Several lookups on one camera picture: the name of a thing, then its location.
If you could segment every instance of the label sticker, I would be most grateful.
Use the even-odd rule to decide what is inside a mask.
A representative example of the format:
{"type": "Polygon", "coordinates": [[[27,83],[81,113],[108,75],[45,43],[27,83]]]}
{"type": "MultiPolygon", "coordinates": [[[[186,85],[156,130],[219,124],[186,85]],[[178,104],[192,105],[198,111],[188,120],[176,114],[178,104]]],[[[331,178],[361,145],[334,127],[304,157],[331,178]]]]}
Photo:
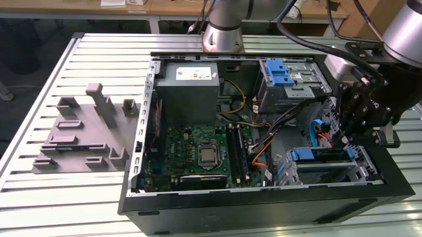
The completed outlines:
{"type": "Polygon", "coordinates": [[[133,14],[147,14],[146,11],[127,11],[127,13],[133,13],[133,14]]]}
{"type": "Polygon", "coordinates": [[[302,79],[302,75],[299,74],[290,74],[291,79],[302,79]]]}
{"type": "Polygon", "coordinates": [[[258,105],[254,105],[254,106],[252,106],[252,110],[254,110],[254,113],[258,114],[259,106],[258,106],[258,105]]]}
{"type": "Polygon", "coordinates": [[[178,68],[176,80],[211,80],[211,68],[178,68]]]}
{"type": "Polygon", "coordinates": [[[270,181],[272,180],[272,174],[268,170],[264,171],[264,176],[270,181]]]}

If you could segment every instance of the blue cable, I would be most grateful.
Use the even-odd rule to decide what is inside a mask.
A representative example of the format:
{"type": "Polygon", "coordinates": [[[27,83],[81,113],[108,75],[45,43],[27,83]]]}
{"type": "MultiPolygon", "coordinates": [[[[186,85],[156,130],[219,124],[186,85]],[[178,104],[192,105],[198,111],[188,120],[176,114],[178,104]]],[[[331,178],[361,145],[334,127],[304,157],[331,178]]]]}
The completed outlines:
{"type": "Polygon", "coordinates": [[[311,124],[310,124],[310,137],[311,137],[311,143],[312,143],[312,146],[314,147],[318,147],[318,142],[316,142],[316,139],[315,139],[315,123],[320,126],[323,124],[322,120],[320,119],[314,119],[311,121],[311,124]]]}

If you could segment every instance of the motherboard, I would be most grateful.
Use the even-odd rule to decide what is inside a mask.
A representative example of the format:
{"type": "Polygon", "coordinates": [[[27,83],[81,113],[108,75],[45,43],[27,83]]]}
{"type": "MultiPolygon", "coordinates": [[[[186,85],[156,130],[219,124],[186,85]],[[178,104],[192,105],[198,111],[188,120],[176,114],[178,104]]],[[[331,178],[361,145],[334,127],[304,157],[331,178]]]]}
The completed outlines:
{"type": "Polygon", "coordinates": [[[146,176],[154,191],[259,187],[259,169],[248,164],[252,144],[247,126],[171,127],[164,159],[151,161],[146,176]]]}

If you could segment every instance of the open computer tower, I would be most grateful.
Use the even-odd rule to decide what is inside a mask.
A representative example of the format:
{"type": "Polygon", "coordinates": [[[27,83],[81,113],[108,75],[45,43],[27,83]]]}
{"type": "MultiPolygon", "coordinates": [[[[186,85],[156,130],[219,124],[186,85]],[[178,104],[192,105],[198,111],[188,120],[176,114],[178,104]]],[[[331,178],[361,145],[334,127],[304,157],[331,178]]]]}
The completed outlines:
{"type": "Polygon", "coordinates": [[[323,62],[152,53],[119,203],[147,235],[342,222],[414,195],[385,148],[331,148],[323,62]]]}

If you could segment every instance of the gray power supply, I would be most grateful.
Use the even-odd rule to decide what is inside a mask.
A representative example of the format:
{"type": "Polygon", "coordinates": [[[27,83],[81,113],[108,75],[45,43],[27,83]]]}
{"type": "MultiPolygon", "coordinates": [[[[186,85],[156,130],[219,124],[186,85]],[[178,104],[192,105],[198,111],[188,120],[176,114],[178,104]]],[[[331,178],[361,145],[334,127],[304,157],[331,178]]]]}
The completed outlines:
{"type": "Polygon", "coordinates": [[[218,88],[216,63],[168,63],[158,93],[170,126],[214,125],[218,88]]]}

